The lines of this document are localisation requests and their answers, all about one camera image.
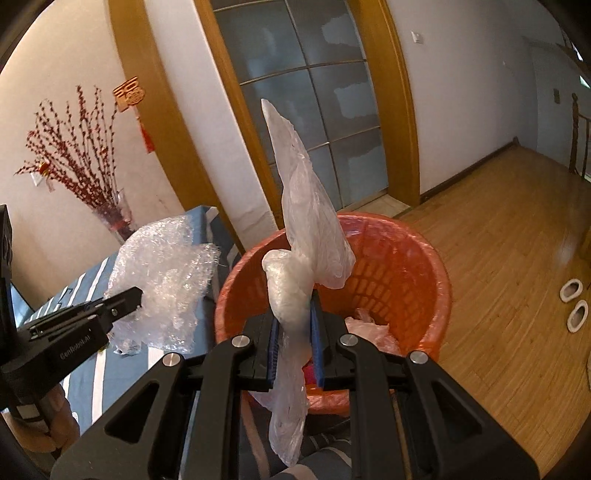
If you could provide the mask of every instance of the doorway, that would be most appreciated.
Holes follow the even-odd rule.
[[[281,181],[261,98],[294,124],[336,210],[385,192],[418,204],[414,108],[383,0],[195,3],[276,217]]]

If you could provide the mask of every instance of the red tassel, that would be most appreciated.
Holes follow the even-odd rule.
[[[137,118],[138,118],[138,122],[139,122],[139,128],[142,131],[142,137],[144,137],[146,151],[148,153],[152,153],[154,150],[156,150],[156,148],[154,147],[154,142],[152,142],[152,139],[150,138],[150,134],[148,133],[148,131],[144,127],[144,124],[142,123],[141,118],[140,117],[137,117]]]

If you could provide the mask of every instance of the white plastic bag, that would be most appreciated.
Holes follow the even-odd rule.
[[[302,367],[311,357],[312,289],[314,283],[343,288],[355,255],[293,125],[270,102],[261,103],[283,182],[281,206],[291,251],[272,250],[262,260],[269,303],[282,335],[274,387],[254,397],[272,411],[269,440],[273,451],[292,466],[300,457],[309,406]]]

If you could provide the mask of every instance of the glass vase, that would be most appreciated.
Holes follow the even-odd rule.
[[[121,245],[137,230],[123,189],[118,192],[116,203],[113,200],[108,200],[93,209],[92,213],[109,229],[109,232]]]

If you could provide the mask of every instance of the metal screw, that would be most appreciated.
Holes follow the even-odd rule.
[[[168,353],[162,358],[162,363],[165,367],[174,367],[181,361],[181,356],[178,353]]]
[[[417,365],[426,364],[429,360],[429,356],[420,350],[415,350],[410,354],[410,361]]]
[[[359,339],[352,333],[345,333],[339,340],[345,346],[355,346],[359,343]]]
[[[235,346],[236,348],[245,347],[249,343],[251,343],[251,340],[246,335],[236,335],[232,339],[232,345]]]

